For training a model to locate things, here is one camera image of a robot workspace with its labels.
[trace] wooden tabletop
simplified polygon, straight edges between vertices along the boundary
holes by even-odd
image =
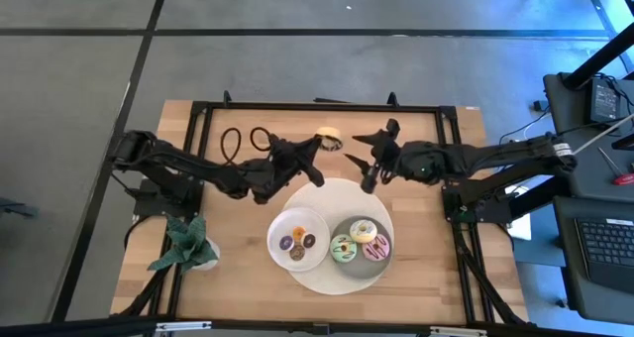
[[[166,101],[157,135],[182,147],[191,101]],[[483,146],[484,128],[478,108],[459,107],[458,117],[465,144]],[[387,119],[398,120],[398,143],[425,140],[437,142],[431,114],[274,111],[216,109],[213,112],[206,159],[222,163],[220,135],[229,127],[243,134],[237,163],[262,157],[249,143],[252,128],[262,126],[281,138],[302,141],[317,128],[340,129],[344,148],[340,152],[320,151],[315,167],[325,177],[342,177],[360,182],[361,173],[342,154],[370,159],[370,147],[352,140],[353,135],[371,134],[384,128]],[[451,131],[447,125],[448,137]],[[199,133],[194,138],[198,142]],[[265,137],[258,139],[265,146]],[[235,141],[227,139],[227,151]],[[395,244],[392,264],[371,287],[339,296],[313,292],[280,268],[268,255],[266,230],[290,195],[307,183],[305,174],[294,178],[267,205],[256,205],[251,196],[231,199],[205,185],[203,214],[207,235],[220,246],[221,258],[209,272],[190,271],[183,277],[178,317],[283,321],[331,321],[366,323],[461,324],[465,322],[460,279],[451,227],[444,220],[440,184],[425,186],[396,178],[379,184],[375,194],[387,208]],[[131,235],[124,257],[112,312],[126,308],[142,290],[153,272],[148,264],[157,259],[165,219],[152,217]],[[494,225],[479,225],[486,273],[504,300],[522,318],[527,318],[519,278],[508,237]],[[171,274],[163,287],[159,312],[166,312]],[[472,291],[476,315],[482,319],[477,283]]]

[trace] concrete floor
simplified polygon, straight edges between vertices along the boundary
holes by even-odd
[[[619,0],[601,1],[617,29],[632,21],[619,11]],[[153,4],[0,0],[0,27],[142,28]],[[601,29],[589,0],[166,0],[158,26]],[[140,41],[0,37],[0,196],[41,208],[36,220],[0,219],[0,325],[47,318]],[[407,104],[481,107],[494,142],[536,117],[528,106],[543,98],[544,74],[573,70],[603,45],[528,38],[155,38],[127,128],[155,129],[166,99],[218,100],[225,89],[235,100],[320,96],[360,103],[383,103],[395,91]],[[618,60],[604,71],[625,74]],[[528,135],[545,130],[552,130],[550,120]],[[132,207],[120,187],[108,187],[69,318],[107,316]],[[553,296],[564,296],[559,271],[530,265],[519,271],[538,325],[634,333],[553,306]]]

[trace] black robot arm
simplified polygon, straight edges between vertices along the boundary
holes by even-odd
[[[200,159],[145,131],[125,133],[111,160],[114,169],[141,172],[160,187],[161,195],[175,202],[188,198],[194,178],[213,183],[235,199],[244,198],[250,190],[258,204],[267,203],[302,171],[315,185],[324,184],[323,175],[313,166],[320,137],[291,143],[267,134],[269,147],[263,151],[268,151],[268,156],[237,165],[231,161],[220,165]]]
[[[377,180],[388,184],[395,177],[436,184],[441,180],[447,218],[455,222],[508,223],[511,213],[504,188],[538,174],[567,175],[577,161],[570,146],[551,134],[522,142],[476,148],[471,145],[439,145],[424,141],[396,144],[400,128],[390,119],[386,130],[353,137],[372,146],[374,163],[347,155],[362,171],[361,186],[372,193]],[[469,179],[480,169],[507,167],[484,179]]]

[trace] pink frosted donut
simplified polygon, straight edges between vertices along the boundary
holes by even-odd
[[[376,234],[369,243],[362,245],[362,250],[366,258],[380,262],[389,256],[389,241],[382,234]]]

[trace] black keyboard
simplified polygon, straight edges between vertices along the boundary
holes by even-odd
[[[576,219],[575,223],[589,279],[634,293],[634,222]]]

